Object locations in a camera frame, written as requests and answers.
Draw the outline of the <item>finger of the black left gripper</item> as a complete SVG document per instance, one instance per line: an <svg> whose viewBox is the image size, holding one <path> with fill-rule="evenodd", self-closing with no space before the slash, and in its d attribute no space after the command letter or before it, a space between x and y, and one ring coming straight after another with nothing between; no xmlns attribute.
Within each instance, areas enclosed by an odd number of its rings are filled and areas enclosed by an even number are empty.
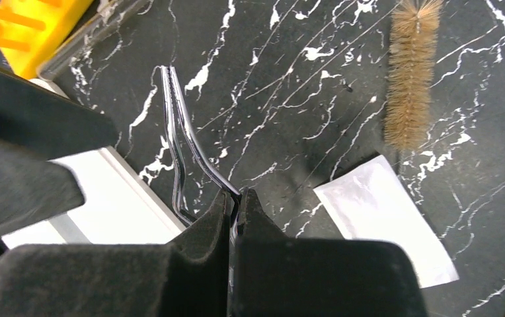
<svg viewBox="0 0 505 317"><path fill-rule="evenodd" d="M113 144L112 121L0 67L0 238L85 203L58 158Z"/></svg>

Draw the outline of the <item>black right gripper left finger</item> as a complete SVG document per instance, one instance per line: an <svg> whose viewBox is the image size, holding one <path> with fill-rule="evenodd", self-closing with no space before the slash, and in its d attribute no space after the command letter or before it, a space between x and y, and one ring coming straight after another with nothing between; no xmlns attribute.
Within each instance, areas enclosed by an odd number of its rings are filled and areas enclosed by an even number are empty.
<svg viewBox="0 0 505 317"><path fill-rule="evenodd" d="M24 245L0 259L0 316L225 316L232 200L166 244Z"/></svg>

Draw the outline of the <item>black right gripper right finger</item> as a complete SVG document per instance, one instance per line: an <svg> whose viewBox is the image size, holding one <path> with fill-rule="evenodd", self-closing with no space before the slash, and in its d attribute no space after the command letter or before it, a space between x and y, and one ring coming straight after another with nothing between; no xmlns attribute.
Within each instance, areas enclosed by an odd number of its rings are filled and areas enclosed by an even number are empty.
<svg viewBox="0 0 505 317"><path fill-rule="evenodd" d="M396 244L292 238L252 189L237 215L234 316L425 316L413 266Z"/></svg>

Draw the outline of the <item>yellow test tube rack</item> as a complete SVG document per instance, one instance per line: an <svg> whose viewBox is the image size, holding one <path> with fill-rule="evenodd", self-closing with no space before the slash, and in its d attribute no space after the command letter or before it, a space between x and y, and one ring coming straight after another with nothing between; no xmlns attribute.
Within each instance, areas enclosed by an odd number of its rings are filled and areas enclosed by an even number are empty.
<svg viewBox="0 0 505 317"><path fill-rule="evenodd" d="M0 50L14 74L36 77L92 1L0 1Z"/></svg>

